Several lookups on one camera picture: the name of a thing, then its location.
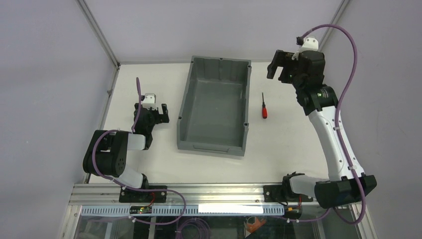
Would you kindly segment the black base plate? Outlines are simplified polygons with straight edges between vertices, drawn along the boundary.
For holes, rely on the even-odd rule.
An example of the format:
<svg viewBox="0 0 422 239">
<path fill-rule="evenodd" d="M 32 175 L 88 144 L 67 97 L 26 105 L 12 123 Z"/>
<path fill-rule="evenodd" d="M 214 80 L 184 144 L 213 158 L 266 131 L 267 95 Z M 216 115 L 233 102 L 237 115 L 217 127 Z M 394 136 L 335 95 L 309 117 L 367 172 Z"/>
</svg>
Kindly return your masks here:
<svg viewBox="0 0 422 239">
<path fill-rule="evenodd" d="M 120 203 L 165 203 L 167 199 L 167 186 L 149 186 L 149 189 L 155 190 L 154 192 L 139 192 L 130 189 L 121 189 L 119 195 Z"/>
<path fill-rule="evenodd" d="M 310 196 L 294 193 L 290 186 L 283 184 L 264 185 L 263 196 L 266 203 L 298 203 L 299 200 L 301 202 L 312 202 L 314 200 Z"/>
</svg>

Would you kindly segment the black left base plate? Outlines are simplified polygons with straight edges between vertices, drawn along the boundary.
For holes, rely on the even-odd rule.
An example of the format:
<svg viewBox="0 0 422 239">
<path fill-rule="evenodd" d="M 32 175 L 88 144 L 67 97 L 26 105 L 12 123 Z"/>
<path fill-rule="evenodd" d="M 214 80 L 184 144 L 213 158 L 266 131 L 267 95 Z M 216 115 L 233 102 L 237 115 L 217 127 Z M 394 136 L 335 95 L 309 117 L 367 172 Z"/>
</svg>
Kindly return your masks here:
<svg viewBox="0 0 422 239">
<path fill-rule="evenodd" d="M 149 189 L 155 190 L 154 192 L 139 192 L 130 189 L 121 189 L 119 195 L 120 203 L 165 203 L 167 199 L 167 186 L 149 186 Z"/>
</svg>

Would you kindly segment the aluminium front rail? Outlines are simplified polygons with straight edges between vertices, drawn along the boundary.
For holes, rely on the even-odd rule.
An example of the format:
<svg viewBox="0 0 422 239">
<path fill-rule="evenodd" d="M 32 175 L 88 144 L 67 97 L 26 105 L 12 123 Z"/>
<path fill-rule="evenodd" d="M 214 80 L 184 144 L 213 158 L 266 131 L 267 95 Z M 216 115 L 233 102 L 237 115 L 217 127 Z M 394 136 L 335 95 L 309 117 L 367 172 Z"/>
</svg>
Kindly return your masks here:
<svg viewBox="0 0 422 239">
<path fill-rule="evenodd" d="M 167 189 L 181 193 L 187 205 L 197 204 L 244 204 L 258 205 L 269 203 L 271 194 L 264 191 L 264 186 L 270 183 L 222 183 L 200 184 L 181 183 L 168 184 Z M 121 187 L 111 183 L 75 184 L 69 205 L 96 206 L 96 205 L 147 205 L 140 199 L 121 202 L 120 197 L 125 193 Z"/>
</svg>

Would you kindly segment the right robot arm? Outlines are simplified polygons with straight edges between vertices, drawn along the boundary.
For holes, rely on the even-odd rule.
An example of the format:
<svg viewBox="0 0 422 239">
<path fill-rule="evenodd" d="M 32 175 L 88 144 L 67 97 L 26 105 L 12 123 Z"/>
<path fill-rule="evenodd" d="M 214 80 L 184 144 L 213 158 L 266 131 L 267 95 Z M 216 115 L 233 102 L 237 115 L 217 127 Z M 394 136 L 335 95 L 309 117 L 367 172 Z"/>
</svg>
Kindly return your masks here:
<svg viewBox="0 0 422 239">
<path fill-rule="evenodd" d="M 314 178 L 294 172 L 283 177 L 278 199 L 293 200 L 301 195 L 317 200 L 324 209 L 363 202 L 377 186 L 359 164 L 339 114 L 339 102 L 332 87 L 324 84 L 324 54 L 306 50 L 295 55 L 277 50 L 267 67 L 267 78 L 282 68 L 279 81 L 295 88 L 297 101 L 312 123 L 328 168 L 328 178 Z"/>
</svg>

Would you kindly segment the red handled screwdriver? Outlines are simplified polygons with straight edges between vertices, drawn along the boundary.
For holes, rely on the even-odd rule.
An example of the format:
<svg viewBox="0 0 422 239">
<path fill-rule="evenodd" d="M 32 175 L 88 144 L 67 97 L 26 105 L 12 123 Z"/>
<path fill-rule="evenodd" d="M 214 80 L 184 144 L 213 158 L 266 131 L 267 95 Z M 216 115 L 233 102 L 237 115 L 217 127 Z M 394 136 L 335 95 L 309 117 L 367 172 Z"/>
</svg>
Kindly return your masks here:
<svg viewBox="0 0 422 239">
<path fill-rule="evenodd" d="M 261 93 L 261 95 L 262 95 L 262 118 L 266 119 L 268 117 L 268 112 L 265 105 L 264 93 Z"/>
</svg>

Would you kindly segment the orange object under table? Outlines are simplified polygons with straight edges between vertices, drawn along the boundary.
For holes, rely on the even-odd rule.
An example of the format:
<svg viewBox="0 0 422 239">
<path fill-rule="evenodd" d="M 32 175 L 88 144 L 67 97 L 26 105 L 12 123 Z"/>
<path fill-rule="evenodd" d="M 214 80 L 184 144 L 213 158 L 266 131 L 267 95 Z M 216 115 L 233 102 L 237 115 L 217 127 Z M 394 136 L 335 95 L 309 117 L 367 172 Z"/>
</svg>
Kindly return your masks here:
<svg viewBox="0 0 422 239">
<path fill-rule="evenodd" d="M 245 221 L 245 230 L 249 233 L 253 233 L 266 224 L 266 219 L 262 217 L 249 217 Z"/>
</svg>

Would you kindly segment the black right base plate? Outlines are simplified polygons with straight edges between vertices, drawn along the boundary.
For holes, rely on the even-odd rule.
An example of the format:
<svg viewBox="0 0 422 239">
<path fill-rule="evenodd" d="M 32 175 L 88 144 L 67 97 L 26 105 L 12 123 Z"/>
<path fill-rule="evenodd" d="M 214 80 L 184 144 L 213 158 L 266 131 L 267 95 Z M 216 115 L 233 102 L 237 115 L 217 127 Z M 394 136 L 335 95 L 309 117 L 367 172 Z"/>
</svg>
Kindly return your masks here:
<svg viewBox="0 0 422 239">
<path fill-rule="evenodd" d="M 264 185 L 263 196 L 266 203 L 298 203 L 299 200 L 301 202 L 312 202 L 314 200 L 310 196 L 294 193 L 290 186 L 283 184 Z"/>
</svg>

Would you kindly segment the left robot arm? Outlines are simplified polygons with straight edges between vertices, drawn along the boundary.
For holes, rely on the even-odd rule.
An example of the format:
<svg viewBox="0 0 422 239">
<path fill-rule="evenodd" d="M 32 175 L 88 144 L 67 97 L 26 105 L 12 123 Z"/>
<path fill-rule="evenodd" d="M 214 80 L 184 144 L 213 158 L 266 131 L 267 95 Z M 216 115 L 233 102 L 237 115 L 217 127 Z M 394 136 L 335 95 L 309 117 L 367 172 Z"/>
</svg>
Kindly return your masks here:
<svg viewBox="0 0 422 239">
<path fill-rule="evenodd" d="M 147 176 L 126 163 L 128 151 L 148 150 L 153 141 L 152 131 L 157 124 L 169 123 L 168 107 L 134 105 L 134 131 L 96 130 L 83 159 L 83 170 L 122 186 L 149 190 Z"/>
</svg>

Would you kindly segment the grey plastic storage bin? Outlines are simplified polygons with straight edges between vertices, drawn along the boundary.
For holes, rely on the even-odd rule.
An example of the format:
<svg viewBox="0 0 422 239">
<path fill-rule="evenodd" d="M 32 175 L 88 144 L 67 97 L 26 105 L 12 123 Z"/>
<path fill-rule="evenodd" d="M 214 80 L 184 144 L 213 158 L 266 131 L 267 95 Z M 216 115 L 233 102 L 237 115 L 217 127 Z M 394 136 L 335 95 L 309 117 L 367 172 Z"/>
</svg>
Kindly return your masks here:
<svg viewBox="0 0 422 239">
<path fill-rule="evenodd" d="M 177 119 L 179 150 L 244 156 L 251 61 L 192 56 Z"/>
</svg>

